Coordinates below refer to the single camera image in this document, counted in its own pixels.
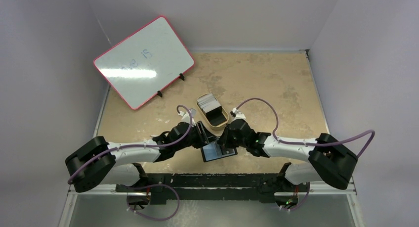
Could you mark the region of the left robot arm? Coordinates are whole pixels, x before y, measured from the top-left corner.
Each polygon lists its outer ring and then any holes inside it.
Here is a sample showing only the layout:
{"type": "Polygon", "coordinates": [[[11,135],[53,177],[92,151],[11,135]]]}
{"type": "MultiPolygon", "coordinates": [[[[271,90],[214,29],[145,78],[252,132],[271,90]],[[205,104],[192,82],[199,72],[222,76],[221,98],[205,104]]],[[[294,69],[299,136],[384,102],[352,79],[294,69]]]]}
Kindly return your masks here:
{"type": "Polygon", "coordinates": [[[184,148],[200,149],[218,140],[202,122],[190,125],[180,122],[170,131],[149,140],[132,143],[107,142],[96,136],[65,159],[65,165],[76,192],[86,192],[104,183],[111,171],[137,162],[161,162],[184,148]]]}

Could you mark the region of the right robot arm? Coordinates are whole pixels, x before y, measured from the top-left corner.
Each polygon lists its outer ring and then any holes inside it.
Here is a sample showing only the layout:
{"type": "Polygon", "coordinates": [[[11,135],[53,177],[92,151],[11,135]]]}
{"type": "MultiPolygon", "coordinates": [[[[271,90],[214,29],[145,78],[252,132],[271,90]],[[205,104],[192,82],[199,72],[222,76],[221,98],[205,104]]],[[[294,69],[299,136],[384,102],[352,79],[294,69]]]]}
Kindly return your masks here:
{"type": "Polygon", "coordinates": [[[318,138],[284,138],[277,141],[271,133],[255,132],[244,119],[227,125],[217,143],[223,148],[245,148],[256,157],[285,157],[300,160],[290,164],[277,178],[280,189],[289,191],[303,182],[324,181],[336,189],[347,189],[358,156],[330,134],[318,138]]]}

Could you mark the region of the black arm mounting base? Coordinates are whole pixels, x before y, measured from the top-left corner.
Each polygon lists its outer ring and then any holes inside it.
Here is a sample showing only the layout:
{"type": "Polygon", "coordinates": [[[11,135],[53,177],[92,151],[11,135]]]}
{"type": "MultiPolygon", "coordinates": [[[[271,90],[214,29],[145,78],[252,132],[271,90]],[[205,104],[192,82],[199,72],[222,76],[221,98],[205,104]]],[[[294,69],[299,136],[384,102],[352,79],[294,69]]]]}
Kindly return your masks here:
{"type": "Polygon", "coordinates": [[[166,204],[168,200],[258,201],[286,207],[298,203],[298,195],[309,190],[309,184],[294,185],[284,177],[284,169],[277,173],[255,174],[170,174],[140,172],[140,179],[132,186],[119,184],[117,192],[145,192],[152,204],[166,204]]]}

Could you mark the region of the black leather card holder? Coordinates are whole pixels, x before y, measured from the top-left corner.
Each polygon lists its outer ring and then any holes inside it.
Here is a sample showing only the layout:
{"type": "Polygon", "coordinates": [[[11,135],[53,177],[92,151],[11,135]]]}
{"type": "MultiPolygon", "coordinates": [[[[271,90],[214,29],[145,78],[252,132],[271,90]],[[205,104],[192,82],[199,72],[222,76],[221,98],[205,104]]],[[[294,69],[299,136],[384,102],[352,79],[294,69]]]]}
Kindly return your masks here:
{"type": "Polygon", "coordinates": [[[236,148],[223,148],[216,141],[200,148],[204,162],[210,162],[238,154],[236,148]]]}

